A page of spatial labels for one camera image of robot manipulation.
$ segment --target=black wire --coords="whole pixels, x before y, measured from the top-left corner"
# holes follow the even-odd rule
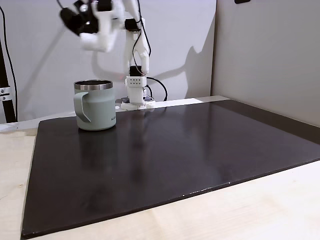
[[[143,28],[143,31],[144,31],[145,39],[146,39],[146,42],[148,43],[148,47],[149,47],[149,57],[150,57],[150,55],[151,55],[151,46],[150,46],[149,39],[148,39],[148,36],[147,36],[147,33],[146,33],[146,29],[145,29],[144,21],[142,21],[141,8],[140,8],[140,1],[139,1],[139,0],[137,0],[137,1],[138,1],[139,16],[140,16],[140,20],[139,20],[139,22],[141,21],[141,25],[142,25],[142,28]]]
[[[3,17],[3,36],[4,36],[4,45],[5,45],[5,50],[6,50],[6,55],[8,56],[8,60],[10,63],[11,67],[11,73],[13,77],[13,82],[14,82],[14,91],[15,91],[15,120],[18,122],[18,91],[17,91],[17,82],[16,82],[16,77],[15,77],[15,72],[14,68],[12,66],[9,50],[8,50],[8,44],[7,44],[7,33],[6,33],[6,17],[5,17],[5,12],[0,6],[0,10],[2,12],[2,17]]]
[[[61,5],[61,3],[60,3],[60,0],[56,0],[56,2],[59,4],[59,6],[60,6],[60,8],[64,8],[62,5]]]
[[[164,89],[164,91],[165,91],[165,98],[164,98],[163,101],[164,101],[164,102],[167,101],[167,99],[168,99],[168,92],[167,92],[166,86],[165,86],[162,82],[160,82],[158,79],[155,79],[155,78],[149,77],[149,76],[147,76],[146,78],[147,78],[147,79],[152,79],[152,80],[156,81],[157,83],[159,83],[159,84],[163,87],[163,89]]]
[[[139,38],[141,37],[141,34],[142,34],[142,32],[140,30],[140,34],[139,34],[138,38],[136,39],[136,41],[135,41],[135,43],[133,45],[133,48],[132,48],[132,55],[133,55],[133,60],[134,60],[134,64],[135,64],[136,69],[138,70],[139,73],[142,74],[142,72],[140,72],[140,70],[138,69],[138,65],[137,65],[136,58],[135,58],[135,47],[137,45],[137,42],[138,42]]]
[[[145,87],[149,89],[149,91],[150,91],[150,97],[152,98],[152,90],[151,90],[151,87],[150,87],[149,85],[145,85]]]

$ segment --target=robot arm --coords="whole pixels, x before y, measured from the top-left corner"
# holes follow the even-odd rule
[[[145,23],[145,20],[140,20],[137,0],[93,1],[91,3],[91,8],[93,15],[98,20],[99,31],[98,33],[80,33],[79,36],[81,38],[83,49],[89,51],[110,52],[115,45],[119,31],[124,29],[124,12],[127,11],[133,16],[133,19],[140,31],[131,31],[127,29],[124,65],[128,70],[133,58],[132,52],[137,52],[141,59],[141,71],[143,75],[147,75],[149,73],[149,47],[146,34],[143,31],[141,24],[141,21]]]
[[[78,0],[74,5],[79,14],[68,8],[63,8],[60,12],[64,24],[80,37],[82,48],[85,50],[110,52],[119,31],[126,29],[124,66],[125,71],[129,72],[125,79],[128,97],[123,98],[121,108],[127,110],[146,108],[152,104],[151,101],[146,102],[145,86],[146,75],[149,73],[150,49],[143,28],[145,20],[141,18],[138,1],[89,0],[85,4],[82,0]],[[125,11],[133,18],[125,19]],[[141,66],[137,66],[135,59],[135,65],[131,66],[135,52],[140,57]]]

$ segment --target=wooden table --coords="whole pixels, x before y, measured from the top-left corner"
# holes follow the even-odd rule
[[[164,104],[172,106],[224,99],[213,96]],[[37,124],[36,120],[28,125],[34,124]],[[36,128],[0,133],[0,240],[20,239],[36,135]],[[39,239],[318,240],[319,173],[318,161]]]

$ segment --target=mug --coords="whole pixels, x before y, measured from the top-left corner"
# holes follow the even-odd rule
[[[85,80],[74,83],[74,111],[80,129],[105,130],[116,124],[116,103],[112,81]]]

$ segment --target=white wall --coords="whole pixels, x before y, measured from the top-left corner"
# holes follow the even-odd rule
[[[75,0],[60,0],[65,7]],[[151,43],[150,77],[161,80],[168,99],[210,95],[215,0],[140,0]],[[126,97],[123,73],[125,33],[110,54],[82,51],[79,39],[59,18],[56,0],[0,0],[6,14],[8,47],[18,87],[19,120],[73,110],[73,82],[114,81],[116,97]],[[0,28],[2,44],[3,34]],[[13,86],[9,62],[7,75]],[[150,81],[154,97],[164,98]],[[0,123],[5,122],[0,106]]]
[[[213,94],[320,126],[320,1],[218,0]]]

